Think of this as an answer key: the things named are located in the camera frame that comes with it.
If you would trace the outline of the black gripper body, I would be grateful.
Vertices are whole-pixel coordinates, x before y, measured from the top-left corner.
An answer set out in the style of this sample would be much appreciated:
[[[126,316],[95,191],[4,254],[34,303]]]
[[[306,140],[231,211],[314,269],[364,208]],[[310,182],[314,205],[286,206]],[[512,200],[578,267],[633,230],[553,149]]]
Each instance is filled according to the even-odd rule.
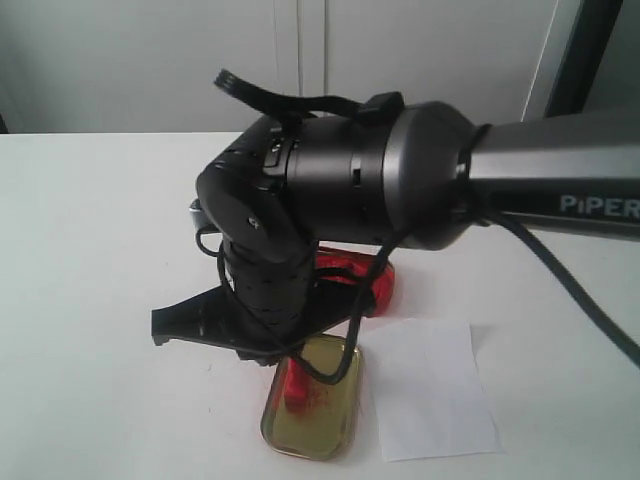
[[[153,310],[154,343],[181,340],[226,348],[243,360],[268,365],[343,323],[359,285],[320,279],[315,273],[319,247],[270,263],[223,241],[216,263],[220,286]]]

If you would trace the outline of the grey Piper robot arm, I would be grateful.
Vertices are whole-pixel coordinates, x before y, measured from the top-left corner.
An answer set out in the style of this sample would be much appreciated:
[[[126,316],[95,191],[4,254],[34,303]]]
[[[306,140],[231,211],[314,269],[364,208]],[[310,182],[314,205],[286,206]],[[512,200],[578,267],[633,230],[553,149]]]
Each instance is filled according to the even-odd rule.
[[[639,119],[571,115],[477,127],[429,102],[364,127],[255,122],[199,174],[195,218],[222,237],[218,287],[156,309],[151,335],[271,364],[373,309],[320,267],[323,241],[440,250],[501,214],[532,229],[637,239]]]

